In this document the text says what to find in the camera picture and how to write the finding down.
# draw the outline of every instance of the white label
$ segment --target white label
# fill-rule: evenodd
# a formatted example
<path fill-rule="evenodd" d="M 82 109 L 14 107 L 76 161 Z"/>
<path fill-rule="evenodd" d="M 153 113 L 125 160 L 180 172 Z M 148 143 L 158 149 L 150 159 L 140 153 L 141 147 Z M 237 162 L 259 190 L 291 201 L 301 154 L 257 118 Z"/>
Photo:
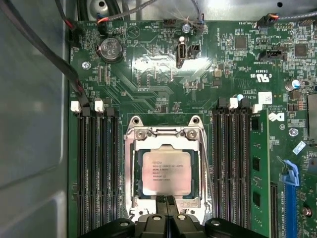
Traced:
<path fill-rule="evenodd" d="M 252 73 L 251 78 L 256 78 L 259 83 L 269 83 L 269 79 L 272 78 L 270 73 Z"/>
<path fill-rule="evenodd" d="M 268 115 L 268 119 L 270 121 L 285 121 L 285 113 L 278 113 L 278 114 L 275 114 L 275 113 L 270 113 Z"/>
<path fill-rule="evenodd" d="M 258 92 L 259 102 L 258 104 L 272 104 L 271 92 Z"/>

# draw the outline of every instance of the pcie slot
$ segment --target pcie slot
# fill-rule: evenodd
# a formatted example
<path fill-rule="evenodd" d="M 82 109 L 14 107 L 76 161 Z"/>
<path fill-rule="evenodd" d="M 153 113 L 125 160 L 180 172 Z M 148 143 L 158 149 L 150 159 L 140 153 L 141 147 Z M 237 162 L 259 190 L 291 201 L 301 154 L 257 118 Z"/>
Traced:
<path fill-rule="evenodd" d="M 240 163 L 239 163 L 239 115 L 232 111 L 229 115 L 229 147 L 231 163 L 231 222 L 240 224 L 241 193 L 240 193 Z"/>
<path fill-rule="evenodd" d="M 285 184 L 286 238 L 297 238 L 296 187 Z"/>
<path fill-rule="evenodd" d="M 278 238 L 278 202 L 277 202 L 277 184 L 271 182 L 271 238 Z"/>
<path fill-rule="evenodd" d="M 241 189 L 241 226 L 250 227 L 250 123 L 246 109 L 240 109 L 239 115 L 239 161 L 240 161 L 240 189 Z"/>

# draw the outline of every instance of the white connector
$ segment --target white connector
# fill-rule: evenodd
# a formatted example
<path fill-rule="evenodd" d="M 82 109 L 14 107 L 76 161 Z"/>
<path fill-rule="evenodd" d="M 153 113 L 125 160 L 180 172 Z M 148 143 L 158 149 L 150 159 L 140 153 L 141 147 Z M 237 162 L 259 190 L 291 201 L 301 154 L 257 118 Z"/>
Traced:
<path fill-rule="evenodd" d="M 74 113 L 81 113 L 81 106 L 78 101 L 70 102 L 70 110 Z"/>
<path fill-rule="evenodd" d="M 95 99 L 95 111 L 97 113 L 104 113 L 105 111 L 104 102 L 100 98 Z"/>
<path fill-rule="evenodd" d="M 237 98 L 230 98 L 229 99 L 229 104 L 228 104 L 229 109 L 235 109 L 235 108 L 238 108 L 238 106 L 239 106 L 239 104 L 238 104 Z"/>
<path fill-rule="evenodd" d="M 252 113 L 258 113 L 259 111 L 262 111 L 263 105 L 262 104 L 254 104 L 252 107 Z"/>

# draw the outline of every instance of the gray cable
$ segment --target gray cable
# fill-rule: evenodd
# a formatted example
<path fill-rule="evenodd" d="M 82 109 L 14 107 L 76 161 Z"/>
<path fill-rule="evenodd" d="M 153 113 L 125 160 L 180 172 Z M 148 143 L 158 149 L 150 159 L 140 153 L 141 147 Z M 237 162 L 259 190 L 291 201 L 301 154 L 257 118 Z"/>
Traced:
<path fill-rule="evenodd" d="M 149 0 L 143 4 L 141 4 L 140 6 L 134 8 L 134 9 L 131 9 L 127 12 L 123 12 L 123 13 L 120 13 L 120 14 L 117 14 L 117 15 L 114 15 L 114 16 L 109 16 L 108 17 L 108 21 L 112 21 L 112 20 L 116 20 L 118 18 L 121 18 L 121 17 L 124 17 L 124 16 L 127 16 L 127 15 L 130 15 L 130 14 L 133 14 L 133 13 L 136 13 L 140 10 L 142 10 L 143 8 L 147 7 L 148 5 L 151 5 L 153 3 L 155 3 L 157 0 Z"/>
<path fill-rule="evenodd" d="M 200 10 L 200 7 L 198 5 L 198 2 L 196 0 L 191 0 L 197 10 L 197 13 L 198 13 L 198 20 L 199 22 L 202 22 L 203 21 L 203 14 L 202 14 L 202 11 Z"/>
<path fill-rule="evenodd" d="M 280 16 L 278 20 L 299 20 L 302 18 L 313 17 L 313 16 L 317 16 L 317 11 L 313 11 L 313 12 L 305 13 L 301 15 L 296 15 L 296 16 Z"/>

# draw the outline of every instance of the connector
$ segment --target connector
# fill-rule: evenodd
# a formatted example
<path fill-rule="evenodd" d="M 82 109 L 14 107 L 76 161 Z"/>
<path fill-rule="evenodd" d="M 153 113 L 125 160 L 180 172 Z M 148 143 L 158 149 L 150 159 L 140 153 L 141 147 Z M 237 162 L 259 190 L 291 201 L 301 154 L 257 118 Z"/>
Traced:
<path fill-rule="evenodd" d="M 70 102 L 70 110 L 74 113 L 81 113 L 81 106 L 78 101 L 71 101 Z"/>
<path fill-rule="evenodd" d="M 293 164 L 289 160 L 284 160 L 284 162 L 288 164 L 292 169 L 288 170 L 287 175 L 282 175 L 282 182 L 296 187 L 299 186 L 299 172 L 297 165 Z"/>
<path fill-rule="evenodd" d="M 278 20 L 277 13 L 269 13 L 266 16 L 263 16 L 260 20 L 257 21 L 257 28 L 268 28 L 274 25 Z"/>

